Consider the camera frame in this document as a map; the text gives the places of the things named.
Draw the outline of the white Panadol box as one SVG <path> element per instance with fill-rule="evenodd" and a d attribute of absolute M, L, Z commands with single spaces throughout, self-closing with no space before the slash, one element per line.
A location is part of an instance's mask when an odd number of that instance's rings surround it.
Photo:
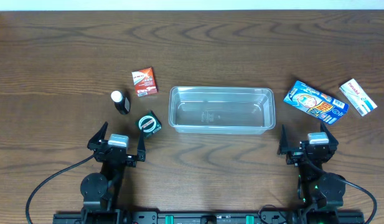
<path fill-rule="evenodd" d="M 365 116 L 377 108 L 377 105 L 355 79 L 345 82 L 339 89 L 361 116 Z"/>

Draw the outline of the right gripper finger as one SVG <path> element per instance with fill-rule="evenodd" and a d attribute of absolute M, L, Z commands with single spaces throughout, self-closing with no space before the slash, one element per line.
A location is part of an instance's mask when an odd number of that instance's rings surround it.
<path fill-rule="evenodd" d="M 330 133 L 323 121 L 321 122 L 320 129 L 322 132 L 326 133 L 327 138 L 329 139 L 329 149 L 335 152 L 337 150 L 337 146 L 339 145 L 338 140 L 336 140 L 336 138 Z"/>
<path fill-rule="evenodd" d="M 287 154 L 289 151 L 288 139 L 286 135 L 285 126 L 281 127 L 281 137 L 279 140 L 278 155 Z"/>

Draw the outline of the blue cooling patch box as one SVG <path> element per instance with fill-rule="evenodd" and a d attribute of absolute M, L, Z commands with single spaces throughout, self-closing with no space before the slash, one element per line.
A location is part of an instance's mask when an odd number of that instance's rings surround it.
<path fill-rule="evenodd" d="M 334 124 L 349 110 L 348 104 L 301 81 L 295 82 L 283 101 L 328 125 Z"/>

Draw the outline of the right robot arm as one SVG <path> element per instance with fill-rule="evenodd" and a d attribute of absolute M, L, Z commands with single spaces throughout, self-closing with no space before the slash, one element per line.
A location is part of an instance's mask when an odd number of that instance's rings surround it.
<path fill-rule="evenodd" d="M 299 170 L 297 196 L 304 205 L 287 215 L 288 223 L 336 222 L 337 209 L 344 204 L 345 184 L 343 177 L 326 172 L 322 165 L 328 162 L 337 150 L 338 140 L 324 123 L 318 133 L 309 133 L 307 140 L 298 147 L 291 147 L 285 126 L 277 154 L 286 156 L 286 163 Z"/>

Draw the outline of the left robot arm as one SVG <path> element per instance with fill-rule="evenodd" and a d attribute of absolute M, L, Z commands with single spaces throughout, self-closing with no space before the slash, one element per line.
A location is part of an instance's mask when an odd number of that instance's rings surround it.
<path fill-rule="evenodd" d="M 83 195 L 81 224 L 121 224 L 126 222 L 126 212 L 115 208 L 126 167 L 136 167 L 137 162 L 146 160 L 144 129 L 140 130 L 137 154 L 128 154 L 129 138 L 112 135 L 105 139 L 108 123 L 89 140 L 87 148 L 93 151 L 93 158 L 102 163 L 99 173 L 87 175 L 81 182 Z"/>

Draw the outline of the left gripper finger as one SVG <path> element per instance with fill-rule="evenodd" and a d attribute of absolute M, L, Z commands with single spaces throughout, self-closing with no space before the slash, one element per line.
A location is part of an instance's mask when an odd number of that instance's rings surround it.
<path fill-rule="evenodd" d="M 102 141 L 105 139 L 108 122 L 105 122 L 100 130 L 88 141 L 87 148 L 89 150 L 98 150 Z"/>
<path fill-rule="evenodd" d="M 146 160 L 146 147 L 144 143 L 144 132 L 141 131 L 139 135 L 138 147 L 137 147 L 137 161 L 144 162 Z"/>

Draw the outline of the red and white box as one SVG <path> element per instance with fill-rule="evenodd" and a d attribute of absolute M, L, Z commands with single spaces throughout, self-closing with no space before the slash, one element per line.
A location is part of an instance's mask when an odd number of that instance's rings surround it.
<path fill-rule="evenodd" d="M 131 72 L 136 94 L 139 97 L 152 95 L 158 92 L 152 67 Z"/>

